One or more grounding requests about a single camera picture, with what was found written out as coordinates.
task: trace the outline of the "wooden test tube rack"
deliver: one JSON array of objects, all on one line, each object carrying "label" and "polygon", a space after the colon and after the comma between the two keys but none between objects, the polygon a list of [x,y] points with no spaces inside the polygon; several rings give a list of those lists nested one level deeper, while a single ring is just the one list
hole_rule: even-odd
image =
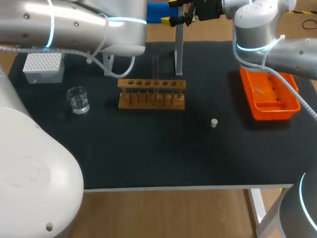
[{"label": "wooden test tube rack", "polygon": [[[185,109],[185,80],[119,79],[118,88],[122,90],[119,109]],[[174,90],[175,93],[165,93],[164,89]]]}]

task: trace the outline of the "metal stand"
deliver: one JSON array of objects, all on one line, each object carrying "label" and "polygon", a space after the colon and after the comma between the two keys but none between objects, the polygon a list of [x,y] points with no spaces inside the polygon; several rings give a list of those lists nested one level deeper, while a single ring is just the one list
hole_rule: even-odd
[{"label": "metal stand", "polygon": [[[178,16],[184,15],[184,6],[178,8]],[[175,39],[175,72],[176,76],[183,75],[183,46],[184,46],[184,24],[176,26],[176,39]]]},{"label": "metal stand", "polygon": [[280,229],[282,236],[285,237],[283,235],[284,232],[281,230],[279,207],[287,190],[288,189],[283,190],[266,213],[260,189],[248,189],[253,215],[257,225],[257,238],[268,238],[277,228]]},{"label": "metal stand", "polygon": [[106,69],[108,69],[108,72],[105,71],[104,75],[110,76],[110,72],[112,72],[114,55],[108,55],[106,53],[103,53],[103,58],[104,58],[104,66]]}]

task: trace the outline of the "metal table leg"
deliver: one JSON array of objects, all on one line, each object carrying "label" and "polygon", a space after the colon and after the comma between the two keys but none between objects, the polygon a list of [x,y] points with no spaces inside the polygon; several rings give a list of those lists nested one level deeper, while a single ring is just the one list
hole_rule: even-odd
[{"label": "metal table leg", "polygon": [[[184,15],[184,6],[178,8],[178,15]],[[176,76],[183,75],[183,46],[184,46],[184,24],[176,26],[175,39],[175,72]]]},{"label": "metal table leg", "polygon": [[257,238],[268,238],[276,229],[282,231],[279,220],[279,207],[287,189],[283,190],[267,213],[265,212],[260,189],[248,189],[248,192],[257,226]]}]

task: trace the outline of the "table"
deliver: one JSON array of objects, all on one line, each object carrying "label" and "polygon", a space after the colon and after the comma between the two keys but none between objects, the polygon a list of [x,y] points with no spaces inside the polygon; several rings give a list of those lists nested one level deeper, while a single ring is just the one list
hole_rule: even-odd
[{"label": "table", "polygon": [[[173,51],[173,43],[149,43],[129,77],[175,79]],[[184,112],[119,111],[116,80],[73,56],[65,58],[62,84],[29,85],[24,59],[9,77],[33,119],[78,160],[86,189],[289,187],[314,160],[317,125],[304,110],[290,121],[253,120],[231,42],[185,43]],[[128,61],[118,59],[114,72]],[[311,82],[297,83],[317,108]],[[76,85],[87,88],[91,104],[80,117],[65,98]]]}]

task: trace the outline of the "cable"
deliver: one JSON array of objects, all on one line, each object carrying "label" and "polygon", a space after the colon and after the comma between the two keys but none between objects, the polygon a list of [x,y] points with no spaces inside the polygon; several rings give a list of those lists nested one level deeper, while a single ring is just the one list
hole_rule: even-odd
[{"label": "cable", "polygon": [[[233,23],[233,40],[232,40],[232,45],[233,45],[233,53],[234,53],[234,56],[237,58],[237,60],[248,66],[248,67],[252,67],[252,68],[258,68],[258,69],[263,69],[262,68],[262,65],[258,65],[258,64],[255,64],[255,63],[249,63],[249,62],[246,62],[244,61],[243,59],[241,59],[239,56],[238,56],[238,53],[237,53],[237,48],[236,48],[236,42],[237,42],[237,37],[236,37],[236,29],[235,29],[235,26],[234,26],[234,23]],[[269,68],[267,66],[264,67],[264,70],[266,71],[269,71],[270,73],[274,74],[275,76],[277,76],[281,81],[282,83],[286,86],[286,88],[288,88],[289,91],[292,92],[292,94],[298,99],[298,101],[300,102],[300,104],[302,104],[302,106],[308,111],[308,113],[317,121],[317,114],[316,112],[305,102],[305,100],[295,91],[295,89],[277,72],[275,71],[274,69],[272,68]]]},{"label": "cable", "polygon": [[[8,51],[8,52],[16,52],[16,53],[28,53],[28,54],[36,54],[36,53],[66,53],[66,54],[73,54],[73,55],[79,55],[79,56],[83,56],[86,58],[91,57],[90,54],[82,52],[82,51],[77,51],[77,50],[67,50],[67,49],[28,49],[28,48],[14,48],[14,47],[7,47],[7,46],[0,46],[0,51]],[[95,62],[100,68],[102,68],[104,71],[109,72],[109,70],[107,68],[105,68],[104,64],[101,63],[99,60],[97,60],[96,58],[92,58],[93,62]],[[132,57],[131,59],[131,63],[130,66],[128,67],[128,69],[123,73],[123,74],[115,74],[112,72],[109,72],[111,77],[114,78],[124,78],[126,75],[128,75],[133,66],[134,66],[134,62],[135,62],[135,57]]]},{"label": "cable", "polygon": [[103,16],[106,19],[106,25],[105,25],[105,33],[104,33],[104,37],[101,40],[99,46],[97,47],[97,49],[95,50],[95,52],[89,57],[87,58],[87,63],[92,63],[93,62],[93,58],[96,57],[96,55],[100,52],[101,48],[104,46],[107,37],[108,37],[108,31],[109,31],[109,18],[104,15],[104,14],[100,14],[101,16]]},{"label": "cable", "polygon": [[316,26],[316,27],[313,27],[313,28],[305,27],[305,23],[308,22],[308,21],[312,21],[312,22],[314,22],[314,23],[317,24],[317,21],[316,21],[316,20],[308,19],[308,20],[304,21],[303,24],[302,24],[302,27],[303,27],[305,30],[315,30],[315,29],[317,29],[317,26]]}]

